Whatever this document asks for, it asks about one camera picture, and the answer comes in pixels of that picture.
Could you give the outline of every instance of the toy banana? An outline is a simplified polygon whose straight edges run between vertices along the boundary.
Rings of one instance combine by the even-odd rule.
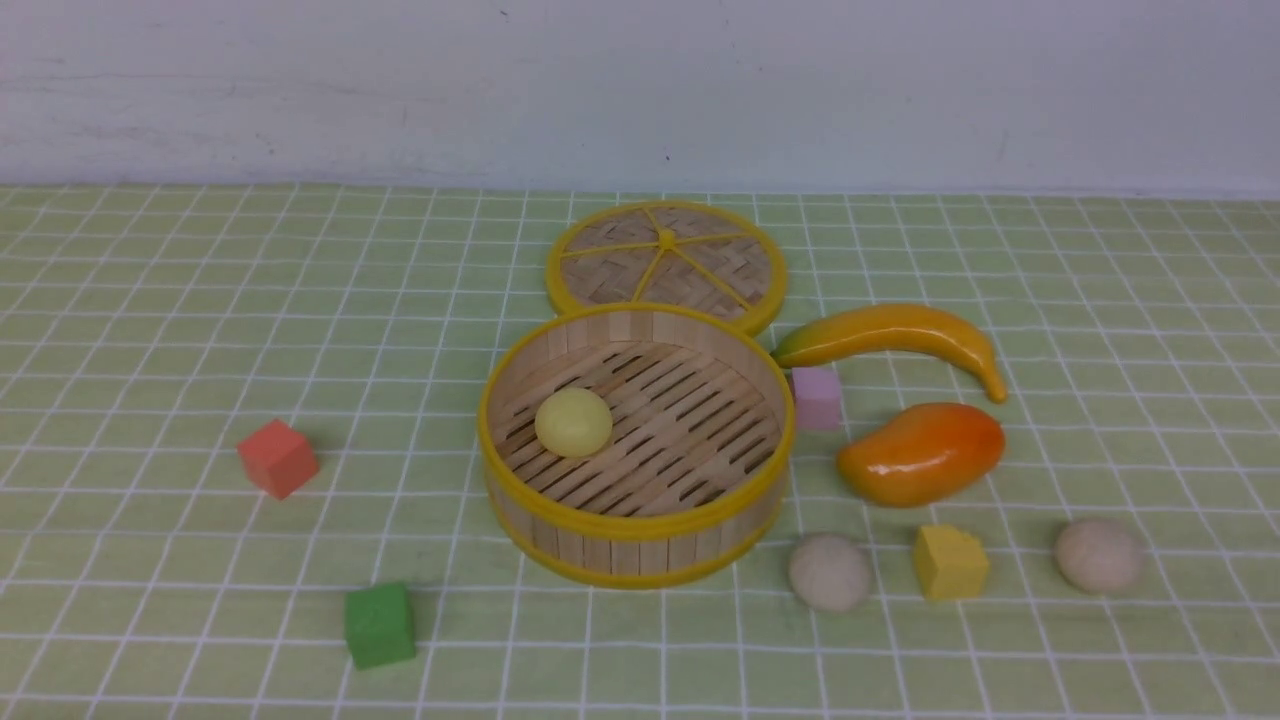
[[[771,355],[782,368],[806,368],[884,350],[940,357],[977,377],[992,402],[1009,397],[987,336],[964,318],[927,305],[868,305],[829,315],[788,333]]]

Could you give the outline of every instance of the orange mango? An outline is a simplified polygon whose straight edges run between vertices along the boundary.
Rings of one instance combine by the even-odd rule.
[[[989,473],[1005,454],[1005,430],[982,410],[927,402],[899,413],[836,455],[845,483],[883,507],[922,507]]]

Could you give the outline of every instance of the woven bamboo lid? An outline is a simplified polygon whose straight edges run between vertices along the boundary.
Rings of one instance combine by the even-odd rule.
[[[746,219],[657,200],[596,213],[552,246],[547,292],[557,313],[609,302],[680,305],[755,336],[786,295],[782,254]]]

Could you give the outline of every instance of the yellow rim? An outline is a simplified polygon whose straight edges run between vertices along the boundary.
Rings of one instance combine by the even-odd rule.
[[[669,588],[675,585],[692,583],[694,580],[700,580],[718,570],[722,570],[736,562],[739,559],[746,555],[753,547],[755,547],[755,543],[760,542],[760,538],[763,538],[774,525],[774,523],[777,523],[778,515],[782,512],[782,501],[780,498],[777,506],[773,509],[772,512],[769,512],[769,519],[765,520],[759,529],[748,536],[746,539],[744,539],[740,546],[733,548],[732,552],[730,552],[728,555],[722,555],[714,560],[700,562],[698,565],[691,565],[689,568],[685,568],[684,570],[678,570],[676,573],[666,573],[662,575],[609,575],[607,573],[593,573],[591,570],[579,568],[577,565],[570,565],[568,562],[564,562],[558,557],[554,557],[552,555],[548,555],[547,552],[543,552],[541,550],[538,550],[536,547],[534,547],[531,542],[522,538],[518,533],[516,533],[516,529],[511,527],[511,523],[507,521],[507,516],[502,514],[502,509],[494,500],[493,491],[489,491],[488,495],[489,495],[489,507],[493,509],[493,515],[494,518],[498,519],[498,525],[502,527],[503,532],[507,533],[507,537],[511,538],[512,544],[520,548],[521,552],[531,557],[535,562],[538,562],[543,568],[547,568],[548,570],[556,573],[557,575],[573,580],[575,583],[582,583],[588,585],[595,585],[600,588],[611,588],[618,591],[649,591],[658,588]]]
[[[494,382],[507,370],[512,359],[521,350],[552,328],[591,315],[635,310],[667,313],[671,315],[682,315],[685,318],[700,320],[714,325],[741,341],[753,355],[765,363],[765,366],[773,375],[773,380],[783,389],[783,397],[787,398],[787,414],[782,423],[782,437],[778,441],[778,447],[773,451],[773,455],[764,461],[764,465],[756,470],[754,477],[736,489],[719,496],[701,507],[676,512],[673,515],[660,515],[657,518],[611,518],[573,507],[566,507],[530,489],[530,487],[521,482],[511,468],[503,462],[502,456],[498,455],[498,447],[494,445],[493,437],[489,434],[489,400],[493,396]],[[644,542],[666,539],[671,536],[692,533],[710,528],[737,515],[749,505],[759,500],[760,496],[769,489],[769,484],[782,470],[783,465],[787,462],[787,456],[791,454],[791,445],[795,439],[795,404],[791,400],[791,392],[787,389],[787,379],[786,375],[782,374],[782,369],[773,363],[773,359],[769,357],[769,354],[765,352],[763,347],[748,337],[742,331],[718,318],[713,318],[687,307],[680,307],[677,305],[618,302],[594,305],[576,313],[561,315],[559,318],[556,318],[536,331],[529,333],[521,338],[520,342],[512,346],[511,350],[503,355],[494,372],[489,375],[488,382],[485,382],[484,393],[480,396],[480,409],[476,413],[476,432],[480,438],[480,452],[484,455],[485,462],[497,478],[498,484],[525,510],[529,510],[534,515],[538,515],[539,518],[543,518],[561,528],[573,530],[584,536],[623,542]]]
[[[572,242],[573,238],[576,238],[579,233],[581,233],[582,229],[586,228],[588,225],[598,220],[602,220],[604,218],[608,218],[611,215],[617,215],[621,213],[631,213],[635,210],[644,210],[645,214],[649,215],[649,220],[654,223],[654,227],[657,228],[658,222],[652,211],[654,208],[686,208],[690,210],[698,210],[700,213],[721,218],[722,220],[731,222],[735,225],[742,228],[742,232],[740,233],[722,233],[714,236],[705,236],[700,238],[686,238],[684,241],[677,241],[676,247],[672,249],[671,251],[680,255],[681,259],[684,259],[695,270],[698,270],[699,274],[707,278],[707,282],[714,284],[717,288],[721,290],[721,292],[724,292],[726,295],[736,300],[739,305],[741,305],[746,310],[745,313],[735,318],[733,322],[730,323],[731,325],[736,327],[737,329],[745,332],[748,336],[751,337],[755,337],[762,332],[764,332],[764,328],[769,327],[769,323],[772,323],[773,319],[778,316],[778,313],[782,310],[782,301],[786,299],[787,295],[787,269],[786,269],[786,261],[782,259],[782,251],[778,250],[778,246],[773,243],[773,240],[769,238],[769,236],[765,234],[764,231],[762,231],[754,223],[749,222],[741,215],[737,215],[736,213],[731,213],[728,210],[723,210],[721,208],[714,208],[712,205],[703,205],[700,202],[687,202],[684,200],[652,200],[646,202],[634,202],[630,205],[620,205],[617,208],[609,208],[607,210],[602,210],[599,213],[582,218],[581,220],[575,223],[573,227],[564,231],[559,236],[559,238],[556,240],[556,243],[552,245],[550,254],[547,259],[547,296],[550,299],[552,307],[556,309],[556,313],[559,315],[566,315],[571,313],[577,313],[579,310],[584,309],[584,305],[579,302],[576,297],[573,297],[573,293],[568,290],[568,284],[564,283],[564,273],[563,269],[561,268],[561,261],[564,258],[573,258],[576,255],[582,254],[581,251],[566,252],[564,249],[568,246],[568,243]],[[692,258],[690,258],[686,252],[684,252],[680,249],[681,243],[687,243],[690,241],[728,240],[731,237],[750,237],[751,240],[758,242],[760,247],[764,249],[764,254],[769,259],[769,290],[764,293],[764,297],[755,305],[750,305],[742,297],[739,297],[739,295],[733,292],[731,287],[726,286],[723,281],[717,278],[707,268],[701,266],[700,263],[695,261]],[[605,252],[609,250],[636,250],[643,247],[654,247],[658,249],[658,252],[654,254],[653,260],[649,263],[648,270],[645,270],[644,275],[640,278],[639,284],[636,286],[636,297],[639,297],[644,292],[645,286],[648,284],[650,277],[653,275],[654,268],[658,266],[658,261],[662,260],[667,250],[663,249],[658,241],[614,245],[607,249],[604,247],[599,249],[599,251]]]

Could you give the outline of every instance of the bamboo steamer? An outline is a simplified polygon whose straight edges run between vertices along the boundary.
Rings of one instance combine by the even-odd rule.
[[[710,205],[654,200],[609,208],[552,246],[547,293],[558,314],[614,302],[678,305],[755,337],[787,290],[777,245],[746,219]]]
[[[603,397],[613,436],[562,459],[534,433],[564,387]],[[740,557],[777,518],[795,406],[741,329],[686,307],[588,306],[538,328],[489,378],[477,414],[489,501],[525,553],[573,580],[658,588]]]

